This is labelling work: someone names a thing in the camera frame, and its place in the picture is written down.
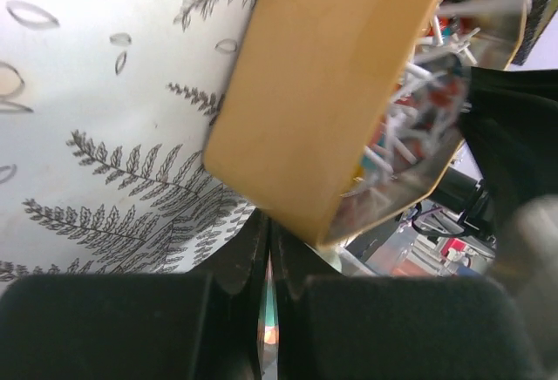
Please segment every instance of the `black fabric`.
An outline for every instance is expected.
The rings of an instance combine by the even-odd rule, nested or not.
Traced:
[[[526,202],[558,193],[558,71],[473,68],[459,127],[495,201],[496,224]]]
[[[291,301],[279,378],[545,378],[514,305],[482,278],[313,277]]]

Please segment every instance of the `botanical pattern fabric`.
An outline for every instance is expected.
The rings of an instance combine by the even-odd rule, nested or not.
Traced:
[[[0,293],[188,271],[252,211],[201,154],[256,0],[1,0]]]

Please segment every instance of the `wooden board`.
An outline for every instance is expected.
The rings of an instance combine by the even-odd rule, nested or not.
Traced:
[[[320,243],[436,2],[259,0],[207,170]]]

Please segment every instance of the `red object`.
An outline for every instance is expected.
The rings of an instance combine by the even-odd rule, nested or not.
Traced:
[[[449,25],[450,20],[448,20],[447,18],[438,18],[438,23],[439,23],[439,28],[444,31],[446,29],[446,27]],[[428,28],[428,32],[426,33],[427,36],[433,36],[434,35],[434,30],[432,29],[432,26],[430,26]]]
[[[451,96],[459,94],[457,80],[454,79],[446,88],[435,90],[430,93],[430,102],[440,108],[448,107],[452,104]]]
[[[463,18],[461,17],[459,19],[459,22],[461,23],[461,32],[463,34],[467,34],[469,32],[471,32],[474,27],[473,27],[473,20],[471,18]]]
[[[414,149],[413,153],[415,154],[415,156],[419,159],[424,159],[425,153],[422,151],[422,142],[418,139],[415,139],[412,147]]]
[[[453,248],[459,252],[465,249],[466,246],[467,244],[463,242],[461,239],[450,238],[440,252],[442,253],[443,256],[447,256],[447,253],[449,252],[450,248]]]
[[[417,102],[412,95],[407,95],[406,97],[401,97],[400,99],[398,99],[395,102],[395,104],[407,105],[407,106],[410,106],[410,107],[414,107],[414,106],[417,105]]]

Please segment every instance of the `cotton swab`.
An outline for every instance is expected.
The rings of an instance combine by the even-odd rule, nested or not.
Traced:
[[[438,71],[436,73],[433,73],[429,79],[414,79],[410,83],[403,85],[401,88],[395,91],[395,93],[390,98],[390,103],[395,103],[398,99],[404,97],[404,95],[415,92],[416,90],[427,85],[429,82],[441,78],[444,75],[446,75],[446,71]]]
[[[386,155],[384,155],[384,159],[385,161],[390,164],[391,167],[393,167],[393,139],[394,139],[394,125],[393,125],[393,118],[391,117],[391,115],[388,114],[386,121],[385,121],[385,125],[384,125],[384,147],[385,150],[387,151]],[[382,173],[382,181],[385,183],[387,182],[390,177],[392,176],[392,173],[388,174],[386,171],[384,171]]]
[[[451,39],[455,42],[458,43],[459,42],[459,36],[457,34],[452,34]],[[476,66],[478,64],[477,59],[475,58],[475,56],[473,56],[473,53],[469,50],[468,47],[463,47],[461,49],[461,52],[465,55],[465,57],[469,60],[469,62],[471,62],[471,64],[473,66]]]
[[[378,153],[380,155],[385,156],[385,155],[388,154],[387,150],[382,146],[374,145],[371,149],[372,149],[372,151],[374,151],[375,153]]]
[[[415,47],[413,46],[411,49],[411,53],[409,53],[409,62],[407,64],[412,64],[412,59],[415,57]],[[405,74],[404,84],[407,84],[412,79],[412,76],[409,71]]]
[[[415,107],[411,107],[409,105],[392,104],[389,108],[390,113],[397,114],[398,112],[402,112],[406,117],[411,119],[415,119],[419,114]]]
[[[434,37],[420,37],[417,39],[416,45],[434,46]]]
[[[475,27],[474,29],[472,29],[471,31],[469,31],[467,34],[461,36],[459,38],[460,42],[468,42],[469,40],[471,40],[471,37],[473,37],[475,34],[477,34],[480,31],[480,27]]]
[[[530,0],[465,1],[464,3],[442,4],[436,10],[436,15],[439,17],[472,17],[493,12],[514,14],[522,12],[526,8],[531,9]]]
[[[432,17],[430,24],[434,33],[434,41],[436,42],[437,46],[441,46],[442,44],[444,44],[444,37],[442,36],[442,30],[439,27],[439,18],[436,16]]]
[[[410,138],[410,139],[428,139],[429,134],[427,132],[423,132],[420,130],[413,130],[413,129],[400,129],[398,132],[398,136],[400,138]]]
[[[401,153],[401,156],[403,156],[403,158],[405,158],[407,162],[409,162],[412,165],[414,165],[417,162],[417,158],[415,157],[415,155],[413,155],[412,152],[409,149],[407,149],[407,146],[405,146],[405,144],[401,140],[399,140],[398,138],[394,138],[393,145],[399,151],[399,153]]]
[[[372,151],[368,146],[364,147],[364,156],[371,160],[374,164],[378,165],[385,172],[393,174],[393,168],[380,155]]]
[[[447,117],[445,112],[439,109],[436,112],[436,119],[432,125],[432,129],[430,131],[432,137],[431,140],[437,140],[440,137],[440,134],[447,128],[447,125],[450,123],[451,117]]]
[[[432,79],[432,74],[429,71],[411,62],[407,62],[405,71],[420,79]]]
[[[443,58],[449,54],[459,53],[463,49],[463,46],[466,45],[467,43],[461,43],[459,41],[459,43],[451,42],[449,44],[444,44],[443,46],[433,47],[431,50],[415,56],[414,62],[415,64],[432,62],[433,60]]]

